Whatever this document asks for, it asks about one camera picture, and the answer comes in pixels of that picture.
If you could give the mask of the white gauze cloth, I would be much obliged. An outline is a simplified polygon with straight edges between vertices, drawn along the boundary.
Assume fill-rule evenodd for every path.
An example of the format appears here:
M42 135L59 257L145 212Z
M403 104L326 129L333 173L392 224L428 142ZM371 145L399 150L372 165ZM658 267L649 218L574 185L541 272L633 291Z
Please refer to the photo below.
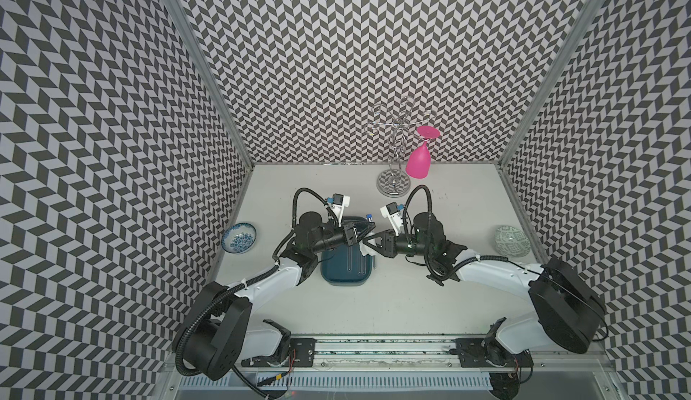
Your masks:
M370 246L368 246L365 242L359 243L359 248L363 257L370 261L371 268L374 269L376 267L375 256L377 255L377 252L373 250Z

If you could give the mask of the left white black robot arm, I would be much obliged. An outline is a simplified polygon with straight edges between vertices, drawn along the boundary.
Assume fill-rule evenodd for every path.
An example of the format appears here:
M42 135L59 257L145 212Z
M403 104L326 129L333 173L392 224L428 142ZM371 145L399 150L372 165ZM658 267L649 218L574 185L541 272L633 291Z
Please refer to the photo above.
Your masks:
M307 212L277 245L269 268L231 285L204 286L174 338L177 372L218 380L243 360L285 364L291 332L270 319L253 320L253 312L309 279L322 252L360 245L375 227L371 216L325 221Z

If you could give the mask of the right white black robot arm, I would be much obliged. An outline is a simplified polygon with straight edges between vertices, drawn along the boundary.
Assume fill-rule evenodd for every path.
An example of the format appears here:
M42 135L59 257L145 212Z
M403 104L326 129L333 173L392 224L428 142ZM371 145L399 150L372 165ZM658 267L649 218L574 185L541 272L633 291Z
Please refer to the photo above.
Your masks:
M438 286L449 280L477 283L528 301L529 312L500 317L476 344L457 347L458 355L471 355L492 367L520 364L520 356L547 345L584 354L606 325L603 299L565 261L525 264L479 254L447 239L432 214L418 214L412 225L394 215L390 229L368 234L362 243L386 258L422 257L428 279Z

